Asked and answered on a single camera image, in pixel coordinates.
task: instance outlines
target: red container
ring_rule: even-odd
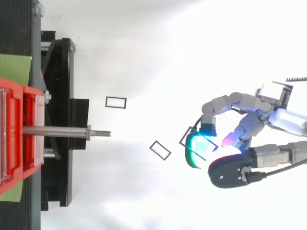
[[[35,88],[24,86],[24,126],[45,125],[45,98]],[[23,136],[24,179],[34,174],[44,162],[44,137]]]
[[[24,177],[23,87],[0,79],[0,195]]]

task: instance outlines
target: bolt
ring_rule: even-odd
[[[71,45],[71,51],[72,51],[72,53],[76,53],[76,52],[77,52],[77,46],[76,46],[76,44],[72,44],[72,45]]]
[[[111,136],[111,131],[91,130],[91,136],[92,137],[110,137]]]
[[[35,4],[35,6],[33,7],[33,14],[38,18],[44,17],[45,9],[42,3]]]
[[[48,104],[49,101],[52,99],[52,96],[49,94],[48,90],[44,92],[44,96],[45,96],[45,103]]]

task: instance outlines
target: green mat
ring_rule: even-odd
[[[28,85],[32,57],[0,54],[0,78]],[[0,201],[20,202],[23,182],[0,195]]]

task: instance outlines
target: threaded rod end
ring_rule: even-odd
[[[91,131],[91,136],[92,137],[110,137],[111,136],[111,131],[96,131],[96,130],[92,130]]]

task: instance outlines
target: robotic hand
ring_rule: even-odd
[[[230,110],[246,114],[234,132],[222,141],[222,147],[236,147],[241,154],[213,161],[208,169],[211,182],[219,188],[240,187],[307,163],[307,141],[249,147],[252,137],[265,126],[307,137],[306,98],[307,78],[303,78],[265,83],[255,96],[234,92],[204,104],[199,130],[204,136],[216,136],[216,115]],[[291,165],[269,173],[251,171],[252,168],[275,167],[286,163]]]

